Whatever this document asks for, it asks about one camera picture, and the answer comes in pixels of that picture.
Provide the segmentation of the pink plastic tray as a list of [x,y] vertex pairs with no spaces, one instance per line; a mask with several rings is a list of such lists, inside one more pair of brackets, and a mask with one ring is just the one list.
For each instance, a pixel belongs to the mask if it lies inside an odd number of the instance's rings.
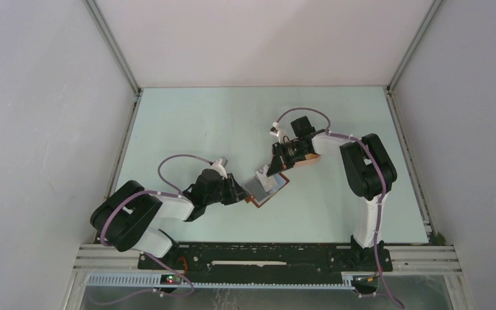
[[303,160],[297,161],[294,164],[294,167],[298,168],[298,167],[305,167],[308,165],[313,165],[315,163],[318,163],[319,160],[320,160],[319,154],[307,154],[307,155],[305,155]]

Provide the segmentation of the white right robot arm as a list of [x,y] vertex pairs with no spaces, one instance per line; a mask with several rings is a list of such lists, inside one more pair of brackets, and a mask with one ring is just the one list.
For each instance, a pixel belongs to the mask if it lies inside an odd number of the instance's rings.
[[383,204],[397,180],[396,168],[381,139],[376,134],[357,138],[329,129],[316,130],[306,116],[292,121],[291,126],[295,137],[289,140],[279,122],[273,123],[269,133],[277,142],[272,145],[271,162],[264,169],[266,176],[274,176],[322,155],[340,156],[349,188],[365,202],[362,219],[353,233],[359,246],[351,250],[349,259],[356,269],[368,269],[376,260],[371,247],[382,241]]

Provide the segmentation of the white credit card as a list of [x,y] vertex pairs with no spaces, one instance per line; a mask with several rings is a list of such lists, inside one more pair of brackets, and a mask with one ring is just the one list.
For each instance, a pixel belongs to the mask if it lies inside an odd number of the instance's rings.
[[264,165],[262,168],[256,171],[256,178],[262,185],[265,192],[270,192],[278,186],[278,182],[274,176],[266,176],[268,165]]

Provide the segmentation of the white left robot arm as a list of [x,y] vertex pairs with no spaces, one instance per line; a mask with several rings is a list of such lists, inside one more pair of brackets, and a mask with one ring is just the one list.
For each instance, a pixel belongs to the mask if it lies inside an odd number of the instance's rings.
[[231,173],[204,169],[196,181],[179,194],[150,191],[134,180],[121,186],[91,215],[90,224],[103,245],[119,252],[131,249],[153,255],[163,269],[177,264],[176,242],[158,220],[192,222],[215,203],[232,205],[249,197]]

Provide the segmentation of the brown leather card holder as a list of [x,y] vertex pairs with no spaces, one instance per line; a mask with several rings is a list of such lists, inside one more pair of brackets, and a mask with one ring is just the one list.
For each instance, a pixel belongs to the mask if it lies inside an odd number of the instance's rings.
[[289,182],[289,179],[282,173],[275,174],[269,178],[256,175],[242,185],[242,188],[249,195],[245,201],[260,208],[288,185]]

